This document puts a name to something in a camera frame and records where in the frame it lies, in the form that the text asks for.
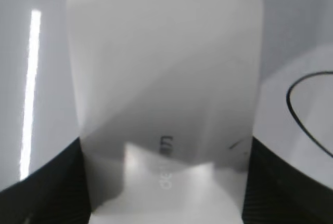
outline glossy white surface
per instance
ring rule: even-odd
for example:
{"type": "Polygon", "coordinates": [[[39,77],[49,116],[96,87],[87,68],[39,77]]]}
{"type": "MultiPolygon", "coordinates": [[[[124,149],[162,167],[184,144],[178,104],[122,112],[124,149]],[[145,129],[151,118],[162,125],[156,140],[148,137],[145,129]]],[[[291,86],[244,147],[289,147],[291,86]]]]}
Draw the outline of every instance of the glossy white surface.
{"type": "MultiPolygon", "coordinates": [[[[333,70],[333,48],[319,47],[285,65],[261,86],[254,136],[289,164],[333,189],[333,159],[297,125],[286,104],[286,93],[297,79],[333,70]]],[[[318,76],[301,82],[291,94],[299,119],[332,152],[333,77],[318,76]]]]}
{"type": "Polygon", "coordinates": [[[51,160],[79,131],[66,0],[0,0],[0,8],[2,190],[51,160]]]}
{"type": "Polygon", "coordinates": [[[91,223],[241,223],[262,0],[68,0],[68,22],[91,223]]]}

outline dark edge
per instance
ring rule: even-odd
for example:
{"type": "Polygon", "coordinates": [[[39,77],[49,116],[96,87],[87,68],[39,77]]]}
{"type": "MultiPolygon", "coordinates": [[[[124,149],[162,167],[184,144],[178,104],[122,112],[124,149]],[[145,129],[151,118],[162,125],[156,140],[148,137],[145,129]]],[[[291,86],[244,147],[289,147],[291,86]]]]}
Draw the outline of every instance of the dark edge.
{"type": "Polygon", "coordinates": [[[90,214],[79,138],[27,179],[0,192],[1,224],[87,224],[90,214]]]}
{"type": "Polygon", "coordinates": [[[245,224],[331,224],[333,190],[253,138],[242,218],[245,224]]]}

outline gray wall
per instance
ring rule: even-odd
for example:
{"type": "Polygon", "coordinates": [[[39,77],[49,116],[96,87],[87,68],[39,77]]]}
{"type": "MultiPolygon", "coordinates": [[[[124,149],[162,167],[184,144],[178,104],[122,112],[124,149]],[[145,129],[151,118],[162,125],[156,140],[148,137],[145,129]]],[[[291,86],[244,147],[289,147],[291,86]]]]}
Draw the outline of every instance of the gray wall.
{"type": "Polygon", "coordinates": [[[333,0],[264,0],[261,79],[333,41],[333,0]]]}

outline white plastic bottle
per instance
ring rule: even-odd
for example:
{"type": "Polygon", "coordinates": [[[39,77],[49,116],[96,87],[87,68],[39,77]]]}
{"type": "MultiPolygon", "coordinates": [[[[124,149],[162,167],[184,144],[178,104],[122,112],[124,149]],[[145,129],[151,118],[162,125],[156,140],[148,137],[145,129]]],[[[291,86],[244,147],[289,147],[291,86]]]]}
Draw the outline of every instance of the white plastic bottle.
{"type": "Polygon", "coordinates": [[[92,222],[242,223],[262,0],[68,0],[92,222]]]}

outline black curved line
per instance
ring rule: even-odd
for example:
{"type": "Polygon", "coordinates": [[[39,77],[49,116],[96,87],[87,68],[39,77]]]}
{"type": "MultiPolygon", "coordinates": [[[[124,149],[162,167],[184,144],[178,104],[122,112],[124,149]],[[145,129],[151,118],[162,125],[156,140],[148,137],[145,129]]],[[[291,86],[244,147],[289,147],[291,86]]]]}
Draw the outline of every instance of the black curved line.
{"type": "Polygon", "coordinates": [[[292,115],[293,119],[296,121],[296,123],[301,127],[301,129],[304,131],[304,133],[319,147],[321,148],[326,154],[328,154],[330,157],[333,158],[333,154],[331,152],[329,152],[329,150],[327,150],[320,142],[317,141],[317,139],[315,139],[314,136],[312,136],[312,134],[308,131],[308,129],[303,125],[303,123],[300,121],[300,119],[298,118],[298,116],[296,115],[292,105],[291,105],[291,101],[290,101],[290,95],[292,90],[302,81],[310,78],[310,77],[315,77],[315,76],[322,76],[322,75],[333,75],[333,71],[321,71],[321,72],[315,72],[315,73],[310,73],[306,76],[303,76],[301,78],[299,78],[298,80],[296,80],[288,89],[287,91],[287,96],[286,96],[286,100],[287,100],[287,107],[288,110],[290,112],[290,114],[292,115]]]}

